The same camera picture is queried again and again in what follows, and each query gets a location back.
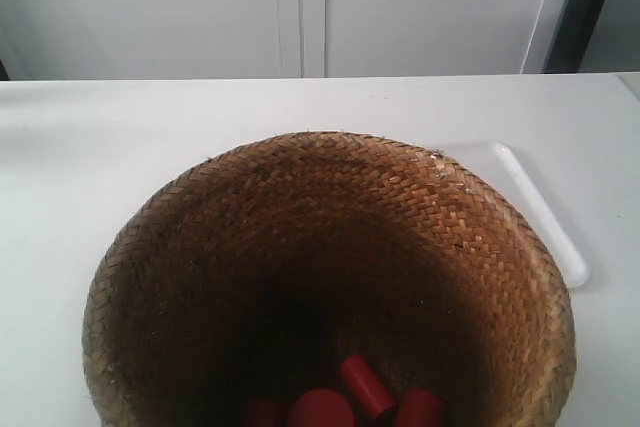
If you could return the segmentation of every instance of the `white tray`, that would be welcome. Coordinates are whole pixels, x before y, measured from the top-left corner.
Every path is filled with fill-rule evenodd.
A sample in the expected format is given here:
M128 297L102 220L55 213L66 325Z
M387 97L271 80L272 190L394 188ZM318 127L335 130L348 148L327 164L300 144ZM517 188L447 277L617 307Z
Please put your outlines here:
M549 249L568 288L584 284L589 269L513 151L497 142L438 146L500 192Z

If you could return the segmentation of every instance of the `red object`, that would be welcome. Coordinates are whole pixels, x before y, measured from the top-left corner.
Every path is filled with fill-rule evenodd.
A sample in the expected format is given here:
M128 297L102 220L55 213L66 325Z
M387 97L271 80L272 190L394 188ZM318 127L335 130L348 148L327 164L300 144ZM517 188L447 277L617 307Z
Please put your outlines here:
M310 390L291 410L287 427L355 427L356 420L347 399L329 389Z
M442 427L444 425L444 401L423 389L405 392L396 414L393 427Z
M283 427L285 410L272 400L254 400L247 405L243 427Z
M369 364L352 355L340 365L340 375L369 420L377 420L397 406Z

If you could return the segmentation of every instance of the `white table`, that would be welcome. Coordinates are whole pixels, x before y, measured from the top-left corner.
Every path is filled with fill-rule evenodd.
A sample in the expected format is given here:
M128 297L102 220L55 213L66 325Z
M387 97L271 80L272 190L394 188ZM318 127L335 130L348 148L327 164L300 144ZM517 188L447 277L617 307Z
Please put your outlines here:
M638 425L640 102L610 74L1 84L0 425L98 425L80 331L114 234L187 167L306 129L512 147L592 270L558 425Z

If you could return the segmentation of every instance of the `woven basket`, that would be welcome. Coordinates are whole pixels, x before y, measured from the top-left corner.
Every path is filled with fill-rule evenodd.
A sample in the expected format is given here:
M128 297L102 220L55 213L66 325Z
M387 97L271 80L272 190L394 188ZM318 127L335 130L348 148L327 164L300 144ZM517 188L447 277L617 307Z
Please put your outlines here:
M345 133L239 147L129 221L85 311L105 426L232 426L366 356L452 426L550 426L576 361L567 290L524 219L437 151Z

